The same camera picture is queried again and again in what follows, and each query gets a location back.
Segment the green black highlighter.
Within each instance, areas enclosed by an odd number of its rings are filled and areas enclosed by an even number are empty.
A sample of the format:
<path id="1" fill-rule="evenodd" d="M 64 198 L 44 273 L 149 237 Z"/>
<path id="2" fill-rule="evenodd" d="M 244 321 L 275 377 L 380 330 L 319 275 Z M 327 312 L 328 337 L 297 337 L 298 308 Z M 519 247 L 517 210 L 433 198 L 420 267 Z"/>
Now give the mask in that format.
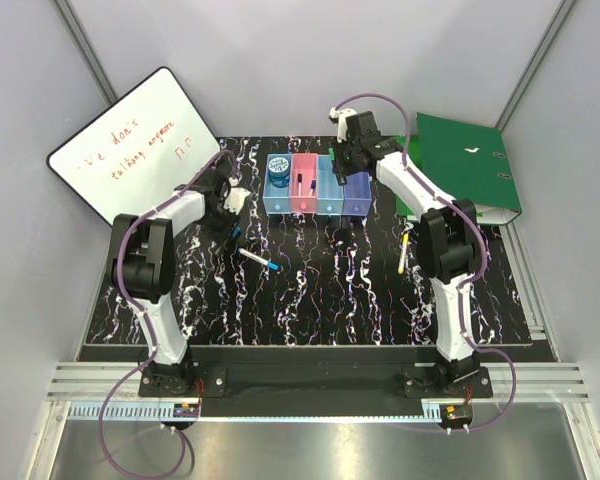
<path id="1" fill-rule="evenodd" d="M 330 153 L 330 158 L 331 158 L 331 162 L 332 162 L 333 175 L 334 175 L 338 185 L 344 186 L 346 184 L 346 177 L 341 172 L 341 165 L 339 162 L 338 153 L 333 148 L 331 148 L 329 150 L 329 153 Z"/>

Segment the purple storage bin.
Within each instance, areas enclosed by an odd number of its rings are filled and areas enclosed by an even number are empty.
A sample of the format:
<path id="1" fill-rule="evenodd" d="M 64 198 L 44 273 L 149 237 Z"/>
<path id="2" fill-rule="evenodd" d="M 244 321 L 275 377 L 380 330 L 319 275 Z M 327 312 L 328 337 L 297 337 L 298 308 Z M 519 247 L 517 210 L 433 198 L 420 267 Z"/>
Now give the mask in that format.
<path id="1" fill-rule="evenodd" d="M 366 217 L 371 205 L 370 176 L 359 172 L 346 178 L 343 186 L 344 202 L 342 214 L 345 216 Z"/>

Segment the light blue storage bin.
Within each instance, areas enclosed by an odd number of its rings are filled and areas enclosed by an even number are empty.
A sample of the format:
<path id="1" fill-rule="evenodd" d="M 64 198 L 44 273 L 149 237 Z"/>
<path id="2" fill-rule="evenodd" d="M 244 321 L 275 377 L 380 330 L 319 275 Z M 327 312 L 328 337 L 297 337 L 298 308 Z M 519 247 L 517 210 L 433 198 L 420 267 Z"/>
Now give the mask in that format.
<path id="1" fill-rule="evenodd" d="M 344 205 L 344 190 L 333 172 L 331 158 L 319 155 L 317 160 L 317 214 L 340 216 Z"/>

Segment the light blue end bin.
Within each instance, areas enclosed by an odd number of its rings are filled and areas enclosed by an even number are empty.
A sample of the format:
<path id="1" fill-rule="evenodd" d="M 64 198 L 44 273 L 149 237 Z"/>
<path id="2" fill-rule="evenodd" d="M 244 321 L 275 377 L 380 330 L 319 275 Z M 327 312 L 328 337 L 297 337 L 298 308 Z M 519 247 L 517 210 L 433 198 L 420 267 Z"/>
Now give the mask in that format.
<path id="1" fill-rule="evenodd" d="M 276 188 L 270 182 L 265 168 L 265 181 L 262 201 L 268 215 L 286 215 L 291 213 L 290 181 L 285 188 Z"/>

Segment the white marker blue cap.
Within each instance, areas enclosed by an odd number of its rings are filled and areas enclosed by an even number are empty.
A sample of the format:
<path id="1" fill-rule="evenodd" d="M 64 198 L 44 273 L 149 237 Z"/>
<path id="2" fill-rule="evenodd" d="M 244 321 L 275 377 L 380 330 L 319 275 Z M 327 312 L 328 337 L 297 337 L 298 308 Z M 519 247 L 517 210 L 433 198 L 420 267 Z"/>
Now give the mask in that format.
<path id="1" fill-rule="evenodd" d="M 256 254 L 254 254 L 254 253 L 252 253 L 250 251 L 247 251 L 244 248 L 238 248 L 237 252 L 241 256 L 243 256 L 243 257 L 245 257 L 245 258 L 247 258 L 249 260 L 255 261 L 255 262 L 259 263 L 260 265 L 263 265 L 263 266 L 267 267 L 270 270 L 273 270 L 273 271 L 279 271 L 280 270 L 280 266 L 278 264 L 276 264 L 276 263 L 274 263 L 274 262 L 272 262 L 270 260 L 267 260 L 267 259 L 265 259 L 265 258 L 263 258 L 263 257 L 261 257 L 259 255 L 256 255 Z"/>

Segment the blue round tape dispenser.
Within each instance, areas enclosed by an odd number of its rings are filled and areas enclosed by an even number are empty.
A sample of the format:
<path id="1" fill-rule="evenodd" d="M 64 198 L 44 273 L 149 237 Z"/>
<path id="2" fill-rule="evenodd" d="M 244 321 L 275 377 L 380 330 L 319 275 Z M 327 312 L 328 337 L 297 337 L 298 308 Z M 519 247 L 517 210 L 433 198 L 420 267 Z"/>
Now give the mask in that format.
<path id="1" fill-rule="evenodd" d="M 271 154 L 267 160 L 269 182 L 276 188 L 289 185 L 292 157 L 289 154 Z"/>

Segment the green lever arch binder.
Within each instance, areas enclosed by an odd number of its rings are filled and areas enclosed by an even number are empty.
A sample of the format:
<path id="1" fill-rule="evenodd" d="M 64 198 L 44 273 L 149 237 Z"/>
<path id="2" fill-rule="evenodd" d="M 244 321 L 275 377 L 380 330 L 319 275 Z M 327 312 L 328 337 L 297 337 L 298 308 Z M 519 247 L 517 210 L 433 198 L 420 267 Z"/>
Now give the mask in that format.
<path id="1" fill-rule="evenodd" d="M 424 176 L 477 208 L 478 223 L 502 226 L 521 212 L 501 133 L 496 128 L 419 113 L 409 156 Z"/>

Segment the yellow white marker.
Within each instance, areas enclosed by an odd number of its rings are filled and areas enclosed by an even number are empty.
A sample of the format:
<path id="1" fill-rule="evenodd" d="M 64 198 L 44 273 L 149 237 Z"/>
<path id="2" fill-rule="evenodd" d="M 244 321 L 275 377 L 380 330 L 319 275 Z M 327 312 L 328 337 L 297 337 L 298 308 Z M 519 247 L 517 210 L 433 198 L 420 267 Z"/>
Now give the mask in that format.
<path id="1" fill-rule="evenodd" d="M 398 263 L 398 274 L 403 275 L 407 266 L 407 251 L 409 243 L 409 234 L 404 233 L 401 241 L 400 258 Z"/>

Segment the pink storage bin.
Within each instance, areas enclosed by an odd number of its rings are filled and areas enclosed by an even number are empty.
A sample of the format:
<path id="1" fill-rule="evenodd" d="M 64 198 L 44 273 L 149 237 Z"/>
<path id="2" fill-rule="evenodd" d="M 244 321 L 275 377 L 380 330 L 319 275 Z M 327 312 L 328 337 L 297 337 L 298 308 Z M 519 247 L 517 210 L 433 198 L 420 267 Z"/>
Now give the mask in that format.
<path id="1" fill-rule="evenodd" d="M 298 214 L 315 214 L 317 209 L 317 185 L 314 196 L 309 196 L 310 184 L 313 179 L 317 182 L 317 160 L 315 153 L 296 153 L 292 155 L 292 168 L 290 177 L 291 210 Z M 296 196 L 296 176 L 303 174 L 302 195 Z"/>

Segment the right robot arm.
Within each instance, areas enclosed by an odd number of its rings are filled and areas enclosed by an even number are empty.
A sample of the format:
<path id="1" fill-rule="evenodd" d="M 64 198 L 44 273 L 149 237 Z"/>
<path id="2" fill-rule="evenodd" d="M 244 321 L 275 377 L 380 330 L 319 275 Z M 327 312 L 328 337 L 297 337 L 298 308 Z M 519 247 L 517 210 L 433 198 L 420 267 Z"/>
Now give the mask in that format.
<path id="1" fill-rule="evenodd" d="M 372 112 L 332 108 L 329 119 L 337 127 L 332 163 L 338 181 L 367 172 L 418 219 L 416 256 L 433 287 L 437 318 L 437 359 L 429 381 L 443 395 L 456 396 L 480 369 L 470 290 L 484 275 L 487 253 L 476 207 L 428 179 L 410 159 L 407 144 L 383 138 Z"/>

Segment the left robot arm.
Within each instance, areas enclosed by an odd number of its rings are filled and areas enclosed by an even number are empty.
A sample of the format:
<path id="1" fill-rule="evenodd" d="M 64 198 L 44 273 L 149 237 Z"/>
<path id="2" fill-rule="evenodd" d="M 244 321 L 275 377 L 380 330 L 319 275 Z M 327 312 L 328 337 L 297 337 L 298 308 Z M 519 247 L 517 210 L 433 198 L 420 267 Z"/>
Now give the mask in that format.
<path id="1" fill-rule="evenodd" d="M 240 215 L 252 193 L 217 170 L 176 188 L 143 215 L 119 214 L 108 251 L 110 282 L 127 301 L 147 342 L 143 380 L 176 396 L 195 386 L 194 360 L 172 305 L 176 277 L 175 239 L 191 225 L 211 237 L 216 253 L 232 246 Z"/>

